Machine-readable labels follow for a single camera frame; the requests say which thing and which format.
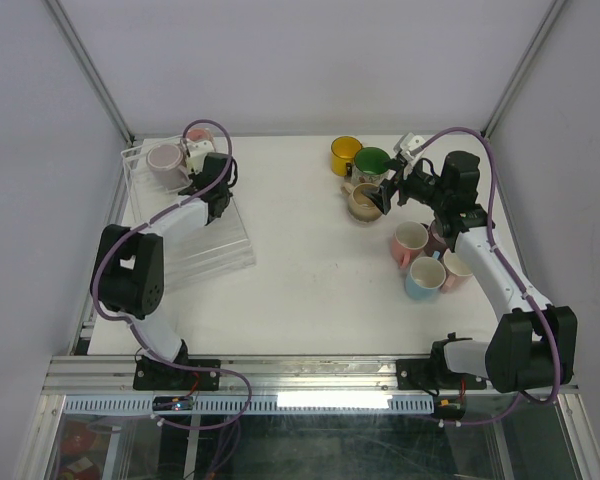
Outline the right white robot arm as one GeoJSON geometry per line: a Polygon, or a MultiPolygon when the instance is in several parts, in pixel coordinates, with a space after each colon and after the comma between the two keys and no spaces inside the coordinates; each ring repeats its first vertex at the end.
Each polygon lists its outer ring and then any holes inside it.
{"type": "Polygon", "coordinates": [[[394,175],[368,198],[388,213],[391,201],[413,199],[431,208],[438,235],[471,270],[486,294],[498,324],[489,342],[449,336],[433,344],[428,378],[449,387],[462,374],[491,382],[500,393],[560,388],[573,378],[577,318],[541,295],[507,259],[495,239],[495,225],[478,203],[479,159],[453,151],[440,173],[428,159],[398,154],[388,166],[394,175]]]}

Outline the beige stoneware mug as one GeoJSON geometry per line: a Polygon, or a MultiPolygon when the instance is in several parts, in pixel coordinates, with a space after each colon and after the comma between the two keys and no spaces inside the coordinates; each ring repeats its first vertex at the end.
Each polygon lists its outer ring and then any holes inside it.
{"type": "Polygon", "coordinates": [[[353,185],[350,182],[344,182],[341,185],[341,192],[347,200],[347,211],[353,219],[369,224],[382,217],[382,212],[366,196],[366,193],[375,190],[376,185],[372,183],[353,185]]]}

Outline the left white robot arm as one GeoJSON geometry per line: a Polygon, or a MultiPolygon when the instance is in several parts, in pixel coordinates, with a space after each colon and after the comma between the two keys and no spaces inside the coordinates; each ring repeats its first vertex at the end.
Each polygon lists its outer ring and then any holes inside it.
{"type": "Polygon", "coordinates": [[[90,284],[95,310],[124,323],[144,353],[156,361],[154,375],[168,388],[189,377],[188,348],[169,325],[162,307],[166,256],[220,218],[237,183],[231,155],[209,153],[202,171],[168,207],[136,226],[110,224],[100,236],[90,284]]]}

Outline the lavender mug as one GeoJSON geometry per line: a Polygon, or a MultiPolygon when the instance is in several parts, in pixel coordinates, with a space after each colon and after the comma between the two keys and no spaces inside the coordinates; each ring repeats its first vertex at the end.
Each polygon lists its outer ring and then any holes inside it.
{"type": "Polygon", "coordinates": [[[182,190],[191,184],[183,150],[175,144],[152,147],[146,163],[158,183],[168,191],[182,190]]]}

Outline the pink patterned mug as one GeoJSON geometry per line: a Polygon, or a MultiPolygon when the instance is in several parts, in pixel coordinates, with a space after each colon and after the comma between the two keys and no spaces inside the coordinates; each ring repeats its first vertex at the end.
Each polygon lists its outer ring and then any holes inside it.
{"type": "Polygon", "coordinates": [[[185,138],[195,143],[202,141],[214,142],[214,136],[207,128],[191,128],[187,131],[185,138]]]}

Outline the green-inside patterned mug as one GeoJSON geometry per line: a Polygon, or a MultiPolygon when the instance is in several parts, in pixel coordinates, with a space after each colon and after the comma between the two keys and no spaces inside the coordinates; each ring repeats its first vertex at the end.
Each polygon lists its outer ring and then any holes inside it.
{"type": "Polygon", "coordinates": [[[362,183],[379,185],[388,176],[388,162],[391,157],[378,147],[363,147],[353,160],[351,183],[357,186],[362,183]]]}

